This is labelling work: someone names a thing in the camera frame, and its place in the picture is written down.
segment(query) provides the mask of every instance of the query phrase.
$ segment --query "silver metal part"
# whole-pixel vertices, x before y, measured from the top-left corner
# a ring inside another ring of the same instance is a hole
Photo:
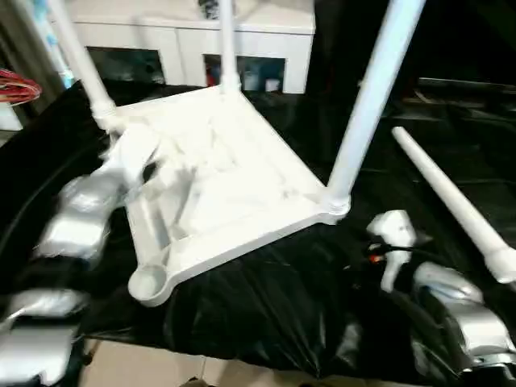
[[[515,353],[506,325],[491,310],[472,302],[445,303],[464,338],[464,350],[472,358]]]
[[[40,376],[54,385],[66,373],[75,327],[20,327],[0,335],[0,385]]]
[[[458,372],[477,366],[515,363],[516,348],[504,322],[484,304],[482,292],[457,271],[431,262],[414,274],[416,298],[428,288],[442,310],[436,322],[448,331],[452,357],[465,356],[469,366],[457,358]]]
[[[36,255],[96,260],[109,233],[109,217],[121,201],[123,177],[93,173],[71,181],[61,192],[57,215],[48,224]]]
[[[432,262],[425,262],[419,266],[414,274],[415,292],[422,287],[429,287],[432,293],[441,293],[453,300],[469,300],[484,303],[484,297],[470,281],[452,268],[444,268]]]
[[[85,307],[87,297],[70,289],[31,289],[13,296],[9,316],[66,318]]]

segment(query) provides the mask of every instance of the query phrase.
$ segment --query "tile floor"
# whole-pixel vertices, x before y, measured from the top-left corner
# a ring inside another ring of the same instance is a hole
[[[92,364],[85,369],[81,387],[178,387],[191,377],[218,387],[402,387],[382,381],[328,377],[314,383],[302,372],[280,372],[238,360],[190,356],[160,349],[101,342]]]

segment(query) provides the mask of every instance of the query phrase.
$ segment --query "plastic wrap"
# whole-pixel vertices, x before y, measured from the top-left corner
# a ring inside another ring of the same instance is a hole
[[[118,104],[183,90],[108,86]],[[250,99],[326,181],[345,128],[345,112],[300,96],[250,94]],[[514,332],[514,294],[490,277],[480,253],[390,136],[395,125],[407,128],[514,247],[514,125],[506,119],[474,119],[467,110],[443,114],[440,108],[424,107],[422,113],[410,114],[407,109],[389,109],[382,119],[352,193],[352,210],[339,225],[310,227],[195,277],[180,284],[161,307],[144,308],[127,292],[136,259],[125,213],[116,210],[104,257],[81,279],[92,296],[84,333],[301,369],[317,377],[335,373],[422,382],[414,370],[408,318],[378,290],[381,273],[362,270],[366,226],[374,215],[395,209],[407,210],[414,227],[431,237],[422,248],[481,287]],[[0,239],[2,293],[10,292],[11,278],[31,257],[60,189],[97,168],[103,148],[102,133],[75,86],[0,149],[6,187],[0,201],[0,235],[11,230],[8,240]],[[31,204],[24,204],[38,189]]]

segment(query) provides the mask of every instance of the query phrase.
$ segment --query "red cable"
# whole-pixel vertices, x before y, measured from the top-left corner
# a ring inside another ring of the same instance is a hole
[[[7,69],[0,69],[0,102],[19,105],[37,99],[41,86]]]

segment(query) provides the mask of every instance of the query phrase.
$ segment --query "white cylindrical leg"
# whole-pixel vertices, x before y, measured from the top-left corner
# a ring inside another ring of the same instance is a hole
[[[500,283],[516,280],[516,251],[509,247],[475,206],[402,127],[393,136],[425,180],[485,258],[485,265]]]
[[[88,94],[89,104],[97,124],[110,131],[116,125],[116,106],[109,97],[86,48],[81,44],[62,0],[48,0],[56,20],[60,44],[64,54],[75,65],[82,85]]]
[[[240,77],[236,68],[235,56],[235,20],[233,17],[233,0],[220,0],[220,38],[222,44],[223,92],[240,90]]]
[[[425,0],[391,0],[340,146],[323,205],[335,215],[349,209],[350,192],[396,80]]]

